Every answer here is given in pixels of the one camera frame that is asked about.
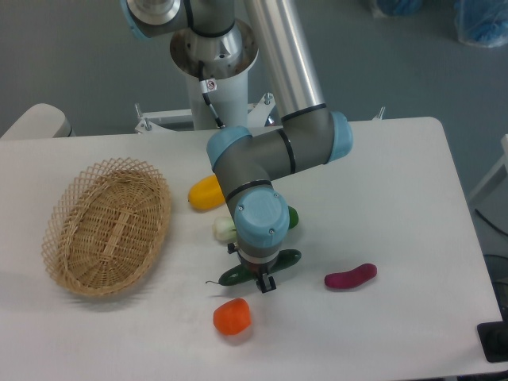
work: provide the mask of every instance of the yellow bell pepper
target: yellow bell pepper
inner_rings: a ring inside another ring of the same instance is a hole
[[[217,176],[205,177],[193,185],[188,196],[190,204],[197,210],[210,210],[225,203]]]

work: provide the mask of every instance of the gray floor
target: gray floor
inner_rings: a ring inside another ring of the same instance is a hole
[[[508,133],[508,45],[457,43],[453,0],[427,0],[397,19],[373,19],[360,0],[296,2],[330,109],[352,121],[381,106],[388,118],[436,117],[468,193]],[[170,38],[135,40],[118,1],[0,0],[0,135],[40,102],[61,109],[78,135],[131,133],[135,102],[144,111],[187,108]],[[251,102],[270,90],[261,61],[249,86]],[[507,192],[505,184],[479,206],[505,230]],[[508,253],[507,239],[475,224],[484,252]]]

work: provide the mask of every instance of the oval basket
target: oval basket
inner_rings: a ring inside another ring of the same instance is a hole
[[[88,167],[53,210],[42,244],[46,270],[76,294],[115,294],[152,266],[170,215],[171,193],[153,166],[128,158]]]

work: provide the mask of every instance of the table surface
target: table surface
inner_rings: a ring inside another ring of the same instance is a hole
[[[300,215],[284,248],[301,261],[254,283],[205,284],[237,265],[213,238],[225,206],[197,213],[187,192],[211,173],[205,132],[0,142],[0,379],[423,379],[506,370],[476,325],[500,314],[441,124],[352,123],[337,162],[274,182]],[[172,192],[170,233],[132,290],[93,301],[58,287],[40,246],[73,178],[111,157],[147,160]],[[326,274],[374,263],[354,291]],[[214,310],[247,300],[252,328],[224,338]]]

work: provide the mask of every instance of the cable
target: cable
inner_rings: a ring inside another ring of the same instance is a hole
[[[506,256],[500,256],[499,254],[483,254],[483,256],[492,256],[494,258],[500,258],[502,260],[508,260],[508,257],[506,257]]]
[[[498,228],[496,225],[494,225],[492,222],[490,222],[489,220],[487,220],[487,218],[480,213],[479,210],[475,209],[475,213],[478,214],[478,217],[480,217],[487,225],[489,225],[493,230],[495,230],[496,232],[498,232],[499,234],[501,234],[502,236],[505,236],[505,237],[508,237],[508,233],[505,232],[504,230],[501,230],[500,228]]]
[[[205,68],[205,63],[203,61],[198,62],[198,80],[200,83],[205,81],[205,76],[203,74]],[[212,113],[212,116],[215,119],[215,123],[217,123],[217,127],[219,129],[223,129],[225,127],[224,122],[219,118],[217,111],[215,110],[214,105],[212,105],[212,102],[210,101],[210,97],[208,96],[208,93],[205,91],[202,92],[203,99],[205,100],[206,105],[210,108],[210,112]]]

